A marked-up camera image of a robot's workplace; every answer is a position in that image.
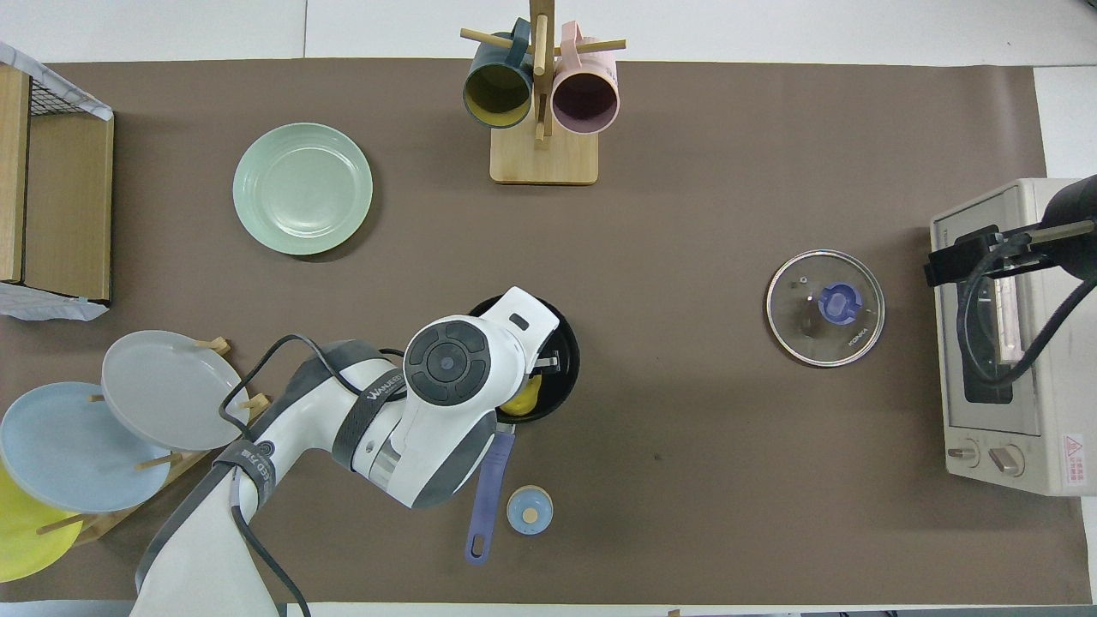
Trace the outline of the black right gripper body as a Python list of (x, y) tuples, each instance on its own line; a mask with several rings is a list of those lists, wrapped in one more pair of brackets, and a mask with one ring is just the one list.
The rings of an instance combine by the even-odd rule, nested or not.
[(960, 284), (1000, 243), (1029, 235), (1019, 254), (998, 257), (989, 278), (1059, 268), (1094, 276), (1096, 179), (1024, 178), (934, 218), (934, 250), (924, 266), (929, 287)]

